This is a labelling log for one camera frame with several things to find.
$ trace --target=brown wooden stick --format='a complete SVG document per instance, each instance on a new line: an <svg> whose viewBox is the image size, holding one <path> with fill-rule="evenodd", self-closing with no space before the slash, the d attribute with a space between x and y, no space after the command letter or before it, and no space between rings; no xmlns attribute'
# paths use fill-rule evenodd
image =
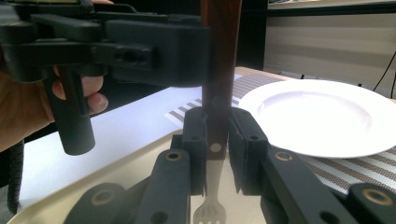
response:
<svg viewBox="0 0 396 224"><path fill-rule="evenodd" d="M211 28L212 38L209 81L202 91L209 160L225 158L240 13L241 0L201 0L202 25Z"/></svg>

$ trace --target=cable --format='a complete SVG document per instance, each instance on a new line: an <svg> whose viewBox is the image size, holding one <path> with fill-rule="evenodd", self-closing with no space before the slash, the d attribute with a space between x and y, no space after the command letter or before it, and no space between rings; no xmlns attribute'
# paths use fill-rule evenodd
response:
<svg viewBox="0 0 396 224"><path fill-rule="evenodd" d="M393 99L393 90L395 89L395 82L396 82L396 69L395 69L395 76L393 78L392 90L390 91L390 99Z"/></svg>
<svg viewBox="0 0 396 224"><path fill-rule="evenodd" d="M390 68L390 65L391 65L392 62L393 62L393 59L395 58L395 55L396 55L396 50L395 50L395 52L393 53L392 59L390 59L390 62L389 62L389 64L388 64L387 69L386 69L385 72L384 72L384 75L382 75L382 77L379 79L378 83L376 83L376 85L375 85L373 91L375 91L375 89L378 87L379 83L381 83L382 78L384 78L385 74L388 72L388 70L389 70L389 68Z"/></svg>
<svg viewBox="0 0 396 224"><path fill-rule="evenodd" d="M9 212L17 214L18 205L20 200L21 182L22 182L22 169L23 169L23 148L24 141L21 140L15 146L9 148L10 152L10 170L9 170L9 183L7 206Z"/></svg>

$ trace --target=white plate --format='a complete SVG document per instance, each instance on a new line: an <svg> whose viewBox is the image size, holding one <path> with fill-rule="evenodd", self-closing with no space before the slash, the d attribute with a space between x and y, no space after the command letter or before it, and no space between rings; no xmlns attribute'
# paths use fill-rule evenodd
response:
<svg viewBox="0 0 396 224"><path fill-rule="evenodd" d="M273 146L308 156L355 158L396 146L396 104L345 83L271 83L249 92L239 107L252 114Z"/></svg>

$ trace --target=white table surface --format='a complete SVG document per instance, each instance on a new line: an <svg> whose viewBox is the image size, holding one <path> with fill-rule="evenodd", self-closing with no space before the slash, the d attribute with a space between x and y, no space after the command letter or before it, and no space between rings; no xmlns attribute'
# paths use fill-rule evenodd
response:
<svg viewBox="0 0 396 224"><path fill-rule="evenodd" d="M58 133L26 144L21 208L178 130L164 114L199 97L201 88L168 88L92 118L96 146L84 155L66 155Z"/></svg>

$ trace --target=fork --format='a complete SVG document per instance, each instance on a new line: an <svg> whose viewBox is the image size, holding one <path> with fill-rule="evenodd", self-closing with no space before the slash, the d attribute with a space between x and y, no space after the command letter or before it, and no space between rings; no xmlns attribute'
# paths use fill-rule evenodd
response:
<svg viewBox="0 0 396 224"><path fill-rule="evenodd" d="M194 212L193 224L225 224L226 212L218 199L223 163L224 161L206 162L206 197L204 203Z"/></svg>

